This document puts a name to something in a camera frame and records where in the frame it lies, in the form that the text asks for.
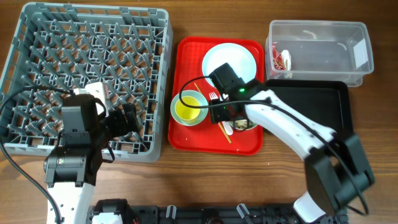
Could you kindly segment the green bowl with food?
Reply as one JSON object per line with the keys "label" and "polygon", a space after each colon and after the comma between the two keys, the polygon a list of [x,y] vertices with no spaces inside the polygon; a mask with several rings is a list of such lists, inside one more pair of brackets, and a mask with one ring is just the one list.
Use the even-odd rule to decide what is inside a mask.
{"label": "green bowl with food", "polygon": [[244,119],[244,118],[243,118],[242,116],[238,116],[238,117],[235,118],[234,120],[230,121],[230,122],[229,122],[230,126],[231,126],[234,130],[237,130],[237,131],[247,131],[247,130],[253,129],[253,128],[255,128],[255,127],[257,126],[256,123],[253,123],[251,120],[246,119],[247,121],[250,122],[250,125],[249,125],[246,129],[236,129],[236,128],[234,127],[234,122],[235,122],[236,120],[241,120],[241,119]]}

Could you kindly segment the red snack wrapper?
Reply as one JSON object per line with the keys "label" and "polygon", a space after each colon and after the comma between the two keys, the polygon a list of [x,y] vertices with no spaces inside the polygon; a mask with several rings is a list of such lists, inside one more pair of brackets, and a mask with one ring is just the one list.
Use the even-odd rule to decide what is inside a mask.
{"label": "red snack wrapper", "polygon": [[272,44],[272,61],[274,69],[286,70],[285,64],[282,59],[282,54],[276,49],[275,43]]}

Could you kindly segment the yellow plastic cup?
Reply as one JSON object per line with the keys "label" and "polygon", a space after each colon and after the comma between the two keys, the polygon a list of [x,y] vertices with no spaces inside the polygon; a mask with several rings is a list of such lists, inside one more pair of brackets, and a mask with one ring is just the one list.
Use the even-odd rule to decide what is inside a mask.
{"label": "yellow plastic cup", "polygon": [[[192,96],[183,96],[182,100],[191,106],[200,106],[200,102]],[[181,100],[177,100],[175,104],[175,112],[177,116],[185,123],[193,123],[197,120],[200,109],[185,106]]]}

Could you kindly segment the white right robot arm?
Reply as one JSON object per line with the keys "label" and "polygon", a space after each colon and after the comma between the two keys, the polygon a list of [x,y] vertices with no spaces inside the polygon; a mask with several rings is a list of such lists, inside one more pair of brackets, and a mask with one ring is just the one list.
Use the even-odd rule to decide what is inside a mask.
{"label": "white right robot arm", "polygon": [[360,215],[368,215],[363,192],[374,183],[374,175],[358,135],[337,133],[312,121],[258,80],[244,82],[228,63],[208,77],[228,95],[213,106],[225,110],[229,119],[246,118],[262,126],[303,160],[307,191],[293,204],[302,221],[336,215],[356,198],[363,205]]}

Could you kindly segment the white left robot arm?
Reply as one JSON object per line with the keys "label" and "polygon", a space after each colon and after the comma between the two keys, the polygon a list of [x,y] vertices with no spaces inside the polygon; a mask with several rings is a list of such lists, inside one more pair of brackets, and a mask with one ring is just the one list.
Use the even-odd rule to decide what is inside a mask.
{"label": "white left robot arm", "polygon": [[86,222],[97,171],[106,162],[102,150],[111,152],[110,140],[141,128],[132,103],[99,113],[97,107],[102,105],[89,94],[68,96],[63,101],[63,131],[44,161],[50,194],[47,223]]}

